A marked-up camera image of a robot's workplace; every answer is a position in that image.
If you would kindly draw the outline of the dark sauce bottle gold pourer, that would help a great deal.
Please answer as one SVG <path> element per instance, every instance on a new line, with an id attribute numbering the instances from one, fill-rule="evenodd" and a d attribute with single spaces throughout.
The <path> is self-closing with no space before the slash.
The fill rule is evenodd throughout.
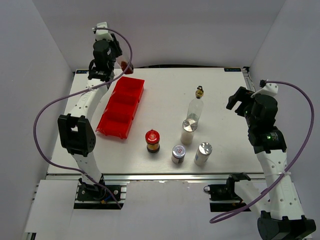
<path id="1" fill-rule="evenodd" d="M 120 69 L 124 72 L 125 75 L 130 75 L 134 73 L 134 66 L 132 63 L 129 63 L 130 58 L 123 51 L 122 54 L 116 58 L 116 63 Z"/>

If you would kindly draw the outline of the clear bottle gold pourer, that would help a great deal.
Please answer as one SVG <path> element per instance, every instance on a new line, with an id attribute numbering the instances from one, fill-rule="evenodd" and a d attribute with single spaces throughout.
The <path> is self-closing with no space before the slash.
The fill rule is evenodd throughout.
<path id="1" fill-rule="evenodd" d="M 197 123 L 199 122 L 204 107 L 204 103 L 202 101 L 203 95 L 203 87 L 199 85 L 195 91 L 195 98 L 189 103 L 186 115 L 187 119 L 192 119 Z"/>

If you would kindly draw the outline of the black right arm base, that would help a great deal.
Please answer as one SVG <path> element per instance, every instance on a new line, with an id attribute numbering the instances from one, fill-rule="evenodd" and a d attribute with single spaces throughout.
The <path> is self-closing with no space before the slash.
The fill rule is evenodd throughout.
<path id="1" fill-rule="evenodd" d="M 212 213 L 234 211 L 246 206 L 238 195 L 227 189 L 226 184 L 206 185 L 203 191 L 209 195 L 209 206 Z"/>

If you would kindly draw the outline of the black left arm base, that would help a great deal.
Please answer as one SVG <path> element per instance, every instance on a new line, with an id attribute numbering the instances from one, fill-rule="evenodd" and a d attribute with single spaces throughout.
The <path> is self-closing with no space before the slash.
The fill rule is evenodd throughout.
<path id="1" fill-rule="evenodd" d="M 126 199 L 127 187 L 125 185 L 106 185 L 114 198 L 122 207 Z M 73 208 L 75 210 L 120 210 L 111 194 L 96 185 L 79 183 Z"/>

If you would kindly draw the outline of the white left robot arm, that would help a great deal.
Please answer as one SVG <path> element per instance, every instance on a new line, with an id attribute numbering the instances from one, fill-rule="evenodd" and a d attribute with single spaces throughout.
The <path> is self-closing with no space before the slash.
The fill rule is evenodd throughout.
<path id="1" fill-rule="evenodd" d="M 122 55 L 113 33 L 95 31 L 93 60 L 88 67 L 86 92 L 82 93 L 72 110 L 60 115 L 57 123 L 61 146 L 73 157 L 82 171 L 79 182 L 85 193 L 95 200 L 106 195 L 103 174 L 98 169 L 93 150 L 96 135 L 91 126 L 93 114 L 114 79 L 116 59 Z"/>

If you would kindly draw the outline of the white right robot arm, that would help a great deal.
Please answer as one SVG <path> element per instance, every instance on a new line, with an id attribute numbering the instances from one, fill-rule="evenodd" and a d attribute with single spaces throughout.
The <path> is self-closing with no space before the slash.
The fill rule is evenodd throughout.
<path id="1" fill-rule="evenodd" d="M 290 173 L 286 171 L 287 145 L 275 126 L 277 86 L 270 84 L 257 93 L 240 87 L 228 98 L 226 108 L 237 102 L 237 115 L 248 125 L 248 139 L 262 167 L 267 189 L 259 192 L 247 176 L 237 177 L 225 188 L 226 195 L 241 197 L 257 215 L 257 228 L 263 240 L 302 240 L 316 230 L 313 219 L 305 216 Z"/>

